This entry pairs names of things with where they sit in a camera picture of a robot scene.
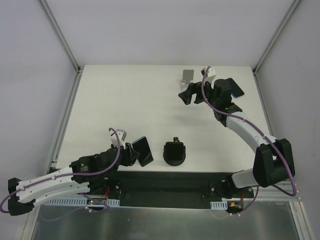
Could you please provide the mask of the silver metal phone stand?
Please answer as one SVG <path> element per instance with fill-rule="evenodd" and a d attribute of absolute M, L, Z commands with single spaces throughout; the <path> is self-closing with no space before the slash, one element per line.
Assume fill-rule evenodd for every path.
<path fill-rule="evenodd" d="M 185 91 L 189 84 L 193 82 L 194 79 L 194 70 L 193 69 L 184 69 L 182 71 L 182 80 L 180 81 L 180 91 Z"/>

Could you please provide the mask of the blue edged black phone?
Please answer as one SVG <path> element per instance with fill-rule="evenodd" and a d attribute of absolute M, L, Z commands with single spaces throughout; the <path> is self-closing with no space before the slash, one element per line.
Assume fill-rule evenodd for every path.
<path fill-rule="evenodd" d="M 232 78 L 230 78 L 229 82 L 231 86 L 231 94 L 234 98 L 239 98 L 245 95 L 244 91 Z"/>

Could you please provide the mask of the teal edged black phone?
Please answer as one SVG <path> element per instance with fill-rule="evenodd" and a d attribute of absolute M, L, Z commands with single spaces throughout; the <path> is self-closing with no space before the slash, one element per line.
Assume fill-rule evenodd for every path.
<path fill-rule="evenodd" d="M 152 156 L 151 149 L 146 136 L 142 136 L 132 143 L 133 149 L 139 153 L 139 157 L 146 158 Z"/>

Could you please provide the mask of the black round base phone stand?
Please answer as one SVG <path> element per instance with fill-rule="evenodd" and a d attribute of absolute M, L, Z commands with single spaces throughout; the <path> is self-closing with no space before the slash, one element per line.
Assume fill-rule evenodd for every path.
<path fill-rule="evenodd" d="M 180 166 L 186 159 L 186 146 L 178 137 L 173 137 L 173 141 L 167 141 L 163 147 L 164 161 L 173 167 Z"/>

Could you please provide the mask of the black folding phone stand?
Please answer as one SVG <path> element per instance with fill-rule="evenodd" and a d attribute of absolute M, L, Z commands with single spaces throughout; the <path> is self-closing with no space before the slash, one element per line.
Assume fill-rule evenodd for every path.
<path fill-rule="evenodd" d="M 146 165 L 150 164 L 154 160 L 153 156 L 147 156 L 146 158 L 139 157 L 138 162 L 141 167 L 145 167 Z"/>

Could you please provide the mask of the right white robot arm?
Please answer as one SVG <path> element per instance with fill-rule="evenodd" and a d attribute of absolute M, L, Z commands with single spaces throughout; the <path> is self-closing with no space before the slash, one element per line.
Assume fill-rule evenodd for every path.
<path fill-rule="evenodd" d="M 216 187 L 217 195 L 231 199 L 248 187 L 276 187 L 277 183 L 289 180 L 292 192 L 287 192 L 281 187 L 278 190 L 288 196 L 296 196 L 291 143 L 285 138 L 277 139 L 263 133 L 247 118 L 243 110 L 233 103 L 232 95 L 230 79 L 218 79 L 214 84 L 207 81 L 190 83 L 185 91 L 178 94 L 185 105 L 191 103 L 192 96 L 195 96 L 195 104 L 208 104 L 215 118 L 224 127 L 236 133 L 255 154 L 253 167 L 228 175 Z"/>

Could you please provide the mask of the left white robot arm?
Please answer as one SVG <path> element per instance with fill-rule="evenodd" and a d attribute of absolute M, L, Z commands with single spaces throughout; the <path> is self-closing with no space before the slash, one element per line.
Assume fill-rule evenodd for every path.
<path fill-rule="evenodd" d="M 119 166 L 130 167 L 139 157 L 130 143 L 119 148 L 111 145 L 106 151 L 82 156 L 70 165 L 31 180 L 16 177 L 8 180 L 7 211 L 11 216 L 29 213 L 51 199 L 71 194 L 102 194 L 108 189 L 105 178 Z"/>

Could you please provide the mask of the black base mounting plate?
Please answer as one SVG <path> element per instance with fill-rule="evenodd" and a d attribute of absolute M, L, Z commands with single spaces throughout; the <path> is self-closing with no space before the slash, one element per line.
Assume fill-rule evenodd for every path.
<path fill-rule="evenodd" d="M 108 193 L 122 207 L 209 209 L 224 195 L 228 172 L 109 171 L 83 176 L 91 195 Z"/>

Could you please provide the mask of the right aluminium frame post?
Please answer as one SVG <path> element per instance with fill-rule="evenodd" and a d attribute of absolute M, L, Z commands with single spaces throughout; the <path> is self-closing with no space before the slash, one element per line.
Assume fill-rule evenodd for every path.
<path fill-rule="evenodd" d="M 285 14 L 282 17 L 281 21 L 279 22 L 277 28 L 275 29 L 273 35 L 271 36 L 270 40 L 268 41 L 268 43 L 267 43 L 264 51 L 262 52 L 260 58 L 258 59 L 258 61 L 255 64 L 255 66 L 252 68 L 252 73 L 253 73 L 254 76 L 256 76 L 258 74 L 259 70 L 261 69 L 261 67 L 263 66 L 265 61 L 267 60 L 267 58 L 270 55 L 271 51 L 275 47 L 277 41 L 281 37 L 283 31 L 285 30 L 285 28 L 289 24 L 291 18 L 293 17 L 293 15 L 295 14 L 295 12 L 297 11 L 297 9 L 299 8 L 299 6 L 301 5 L 302 2 L 303 2 L 303 0 L 293 0 L 291 2 L 289 8 L 285 12 Z"/>

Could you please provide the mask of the aluminium frame post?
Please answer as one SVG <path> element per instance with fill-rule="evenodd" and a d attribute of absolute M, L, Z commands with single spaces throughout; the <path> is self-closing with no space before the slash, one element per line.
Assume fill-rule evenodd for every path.
<path fill-rule="evenodd" d="M 293 0 L 291 2 L 289 8 L 285 12 L 285 14 L 282 17 L 281 21 L 279 22 L 277 28 L 275 29 L 273 35 L 271 36 L 270 40 L 268 41 L 268 43 L 267 43 L 264 51 L 262 52 L 260 58 L 258 59 L 258 61 L 255 64 L 255 66 L 252 68 L 252 73 L 253 73 L 254 76 L 256 76 L 258 74 L 259 70 L 261 69 L 261 67 L 263 66 L 265 61 L 267 60 L 267 58 L 270 55 L 271 51 L 275 47 L 277 41 L 281 37 L 283 31 L 285 30 L 285 28 L 289 24 L 291 18 L 293 17 L 293 15 L 295 14 L 295 12 L 297 11 L 297 9 L 299 8 L 299 6 L 301 5 L 302 2 L 303 2 L 303 0 Z"/>
<path fill-rule="evenodd" d="M 38 0 L 38 4 L 40 5 L 41 9 L 44 12 L 45 17 L 47 18 L 54 35 L 56 36 L 62 50 L 64 51 L 66 57 L 68 58 L 70 64 L 72 65 L 73 69 L 76 73 L 81 71 L 81 66 L 79 65 L 78 61 L 76 60 L 60 26 L 58 21 L 56 20 L 53 11 L 51 10 L 48 2 L 46 0 Z"/>

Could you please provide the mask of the left aluminium frame post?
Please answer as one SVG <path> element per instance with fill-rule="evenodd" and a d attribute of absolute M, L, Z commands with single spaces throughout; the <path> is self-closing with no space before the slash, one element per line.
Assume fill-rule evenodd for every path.
<path fill-rule="evenodd" d="M 56 20 L 53 11 L 51 10 L 48 2 L 46 0 L 38 0 L 38 4 L 40 5 L 41 9 L 44 12 L 45 17 L 47 18 L 54 35 L 56 36 L 62 50 L 64 51 L 66 57 L 68 58 L 70 64 L 72 65 L 73 69 L 76 73 L 81 71 L 81 66 L 79 65 L 78 61 L 76 60 L 60 26 L 58 21 Z"/>

